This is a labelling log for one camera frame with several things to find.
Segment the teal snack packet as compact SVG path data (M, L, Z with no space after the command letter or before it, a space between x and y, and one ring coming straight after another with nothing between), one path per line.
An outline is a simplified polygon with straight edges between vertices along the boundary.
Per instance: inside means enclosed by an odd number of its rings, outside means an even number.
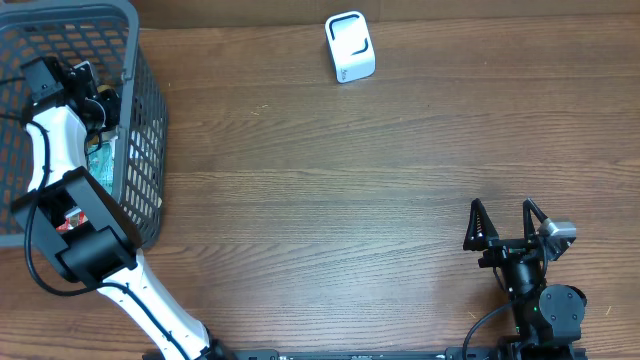
M109 194L113 193L114 164L114 150L109 144L89 148L89 172Z

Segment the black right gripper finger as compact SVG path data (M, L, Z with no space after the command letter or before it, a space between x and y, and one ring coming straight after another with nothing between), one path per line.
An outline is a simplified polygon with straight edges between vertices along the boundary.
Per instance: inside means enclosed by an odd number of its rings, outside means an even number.
M471 202L470 218L463 242L465 251L484 251L499 241L499 234L479 198Z
M538 207L532 198L526 198L523 201L522 207L524 238L530 239L536 234L533 218L536 218L540 223L544 223L548 219L548 216Z

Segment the red spaghetti pasta packet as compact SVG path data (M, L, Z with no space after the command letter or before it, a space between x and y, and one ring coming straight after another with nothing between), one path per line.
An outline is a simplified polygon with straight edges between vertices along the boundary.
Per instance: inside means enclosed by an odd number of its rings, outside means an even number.
M64 222L56 228L58 233L65 233L84 224L88 218L80 208L74 208L65 214Z

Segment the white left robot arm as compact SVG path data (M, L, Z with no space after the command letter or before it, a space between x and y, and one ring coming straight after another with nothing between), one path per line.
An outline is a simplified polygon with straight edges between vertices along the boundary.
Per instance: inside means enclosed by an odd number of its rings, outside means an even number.
M153 274L136 225L90 174L87 143L119 124L121 100L92 65L55 57L22 65L30 102L21 124L33 151L25 195L11 205L32 279L46 292L98 292L155 343L162 359L210 359L214 342Z

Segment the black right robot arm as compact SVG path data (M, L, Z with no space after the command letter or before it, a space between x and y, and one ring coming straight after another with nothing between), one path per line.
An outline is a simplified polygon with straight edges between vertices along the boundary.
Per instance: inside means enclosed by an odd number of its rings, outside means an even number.
M461 356L470 355L473 334L494 316L510 310L516 333L498 340L491 359L579 359L573 343L581 339L587 298L575 286L547 283L549 264L575 242L571 221L547 216L530 198L522 204L523 236L502 240L481 200L471 202L463 249L480 252L478 266L489 268L508 302L478 320L467 333Z

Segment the white tube gold cap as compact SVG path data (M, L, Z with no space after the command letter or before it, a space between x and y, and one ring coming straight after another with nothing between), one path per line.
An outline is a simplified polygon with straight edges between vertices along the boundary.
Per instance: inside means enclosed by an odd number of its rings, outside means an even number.
M110 85L102 84L97 87L99 98L102 101L116 101L119 99L119 95L115 88Z

